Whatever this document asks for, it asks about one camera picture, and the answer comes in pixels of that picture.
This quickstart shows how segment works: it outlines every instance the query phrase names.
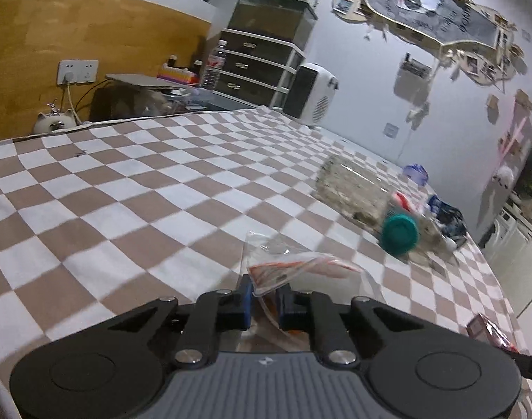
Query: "clear plastic bag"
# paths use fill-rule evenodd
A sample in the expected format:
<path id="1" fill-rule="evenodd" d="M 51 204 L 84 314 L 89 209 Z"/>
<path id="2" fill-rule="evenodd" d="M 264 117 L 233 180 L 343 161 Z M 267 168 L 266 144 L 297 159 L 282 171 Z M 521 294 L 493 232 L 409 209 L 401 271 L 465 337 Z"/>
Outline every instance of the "clear plastic bag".
<path id="1" fill-rule="evenodd" d="M 328 253 L 295 247 L 282 235 L 269 238 L 250 232 L 242 263 L 256 296 L 290 283 L 296 291 L 328 294 L 337 304 L 350 304 L 355 296 L 383 301 L 379 285 L 363 268 Z"/>

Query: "yellow wall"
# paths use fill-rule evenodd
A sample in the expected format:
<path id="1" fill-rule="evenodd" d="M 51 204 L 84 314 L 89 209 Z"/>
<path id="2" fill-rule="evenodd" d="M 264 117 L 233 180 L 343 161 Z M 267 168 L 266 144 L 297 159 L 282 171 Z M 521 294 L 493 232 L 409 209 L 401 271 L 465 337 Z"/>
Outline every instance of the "yellow wall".
<path id="1" fill-rule="evenodd" d="M 99 60 L 98 81 L 111 73 L 155 76 L 170 54 L 188 64 L 208 29 L 143 0 L 0 0 L 0 140 L 31 133 L 46 103 L 60 103 L 60 60 Z M 91 86 L 73 85 L 74 102 Z"/>

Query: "cable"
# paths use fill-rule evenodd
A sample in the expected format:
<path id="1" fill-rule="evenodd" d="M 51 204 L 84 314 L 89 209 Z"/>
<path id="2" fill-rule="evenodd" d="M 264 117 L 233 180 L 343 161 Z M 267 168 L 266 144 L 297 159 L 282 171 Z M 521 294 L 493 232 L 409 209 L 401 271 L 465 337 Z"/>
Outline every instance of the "cable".
<path id="1" fill-rule="evenodd" d="M 84 95 L 83 95 L 82 97 L 80 97 L 80 99 L 78 99 L 78 102 L 76 103 L 76 108 L 79 107 L 80 102 L 82 102 L 82 99 L 83 99 L 84 97 L 86 97 L 86 96 L 88 95 L 88 93 L 89 93 L 91 90 L 93 90 L 94 88 L 97 88 L 99 85 L 103 85 L 103 83 L 108 82 L 109 80 L 110 80 L 110 79 L 105 79 L 105 80 L 103 80 L 103 81 L 101 81 L 101 82 L 99 82 L 99 83 L 96 83 L 96 84 L 95 84 L 94 86 L 92 86 L 89 90 L 87 90 L 87 91 L 84 93 Z"/>
<path id="2" fill-rule="evenodd" d="M 62 96 L 60 97 L 60 106 L 58 107 L 60 111 L 62 111 L 62 106 L 64 104 L 64 86 L 62 87 Z"/>
<path id="3" fill-rule="evenodd" d="M 70 107 L 72 108 L 72 113 L 74 114 L 74 120 L 76 121 L 76 125 L 81 125 L 82 121 L 80 120 L 80 117 L 78 117 L 78 114 L 76 113 L 76 110 L 74 108 L 74 103 L 72 102 L 72 96 L 70 95 L 70 85 L 66 84 L 66 92 L 68 94 L 68 102 L 70 102 Z"/>

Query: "electrical outlet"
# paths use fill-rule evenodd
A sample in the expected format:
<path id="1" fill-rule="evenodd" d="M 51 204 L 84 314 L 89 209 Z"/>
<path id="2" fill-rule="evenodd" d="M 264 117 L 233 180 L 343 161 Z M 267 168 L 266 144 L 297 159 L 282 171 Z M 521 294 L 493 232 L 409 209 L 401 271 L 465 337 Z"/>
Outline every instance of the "electrical outlet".
<path id="1" fill-rule="evenodd" d="M 76 83 L 78 80 L 79 65 L 80 60 L 63 60 L 58 63 L 57 85 L 62 85 L 64 83 L 64 76 L 69 72 L 72 73 L 72 77 L 67 80 L 67 83 Z"/>
<path id="2" fill-rule="evenodd" d="M 400 130 L 400 128 L 398 126 L 395 126 L 393 124 L 387 123 L 386 126 L 384 127 L 384 130 L 382 131 L 382 133 L 385 136 L 387 136 L 387 137 L 396 138 L 398 136 L 398 131 L 399 130 Z"/>
<path id="3" fill-rule="evenodd" d="M 99 61 L 85 60 L 79 61 L 77 83 L 91 83 L 97 80 L 97 67 Z"/>
<path id="4" fill-rule="evenodd" d="M 66 83 L 90 83 L 97 79 L 97 60 L 63 60 L 58 63 L 57 85 L 64 83 L 64 76 L 71 73 Z"/>

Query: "plastic water bottle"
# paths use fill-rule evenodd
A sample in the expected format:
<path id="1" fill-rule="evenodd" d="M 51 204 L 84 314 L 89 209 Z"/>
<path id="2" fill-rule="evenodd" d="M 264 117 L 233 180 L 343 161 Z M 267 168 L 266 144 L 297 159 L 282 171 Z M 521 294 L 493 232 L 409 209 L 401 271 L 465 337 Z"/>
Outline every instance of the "plastic water bottle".
<path id="1" fill-rule="evenodd" d="M 206 63 L 205 71 L 200 82 L 200 88 L 213 90 L 216 87 L 217 81 L 219 80 L 219 73 L 225 64 L 226 45 L 227 41 L 220 40 L 217 47 L 209 54 L 208 63 Z"/>

